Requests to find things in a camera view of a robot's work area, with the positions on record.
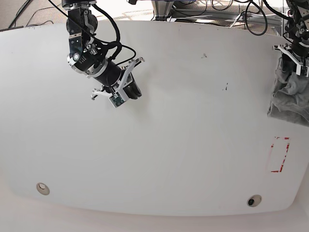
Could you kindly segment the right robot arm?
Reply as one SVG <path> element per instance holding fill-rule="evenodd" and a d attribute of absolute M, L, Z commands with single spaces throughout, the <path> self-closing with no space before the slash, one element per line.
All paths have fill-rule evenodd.
<path fill-rule="evenodd" d="M 94 0 L 64 0 L 62 8 L 67 10 L 66 29 L 69 33 L 70 53 L 67 60 L 69 66 L 76 72 L 93 78 L 101 84 L 100 89 L 92 91 L 91 99 L 97 96 L 107 96 L 111 103 L 118 107 L 129 99 L 136 100 L 142 96 L 133 77 L 133 69 L 144 59 L 133 56 L 123 62 L 114 63 L 115 58 L 125 47 L 120 42 L 120 30 L 104 10 L 96 5 Z M 105 42 L 96 37 L 98 20 L 92 14 L 94 7 L 111 22 L 115 31 L 115 41 Z"/>

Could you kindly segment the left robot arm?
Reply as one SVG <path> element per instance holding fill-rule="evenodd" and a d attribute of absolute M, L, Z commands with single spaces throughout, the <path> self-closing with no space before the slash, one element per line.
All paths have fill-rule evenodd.
<path fill-rule="evenodd" d="M 282 58 L 295 64 L 295 73 L 309 76 L 309 2 L 307 0 L 288 0 L 288 12 L 281 13 L 263 1 L 274 15 L 283 19 L 285 24 L 282 37 L 289 42 L 286 45 L 275 45 Z"/>

